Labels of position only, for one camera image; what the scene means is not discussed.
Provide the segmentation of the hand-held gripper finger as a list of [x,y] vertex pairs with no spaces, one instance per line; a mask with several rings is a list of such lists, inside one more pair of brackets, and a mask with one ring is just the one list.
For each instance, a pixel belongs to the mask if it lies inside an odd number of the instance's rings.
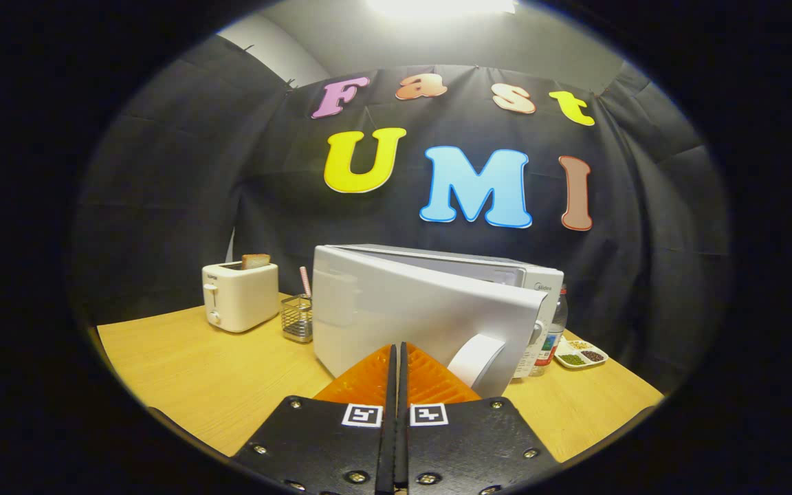
[[291,494],[393,494],[399,352],[384,346],[382,404],[287,395],[233,467]]
[[506,397],[419,401],[423,372],[448,370],[400,345],[399,485],[408,494],[512,494],[562,464]]

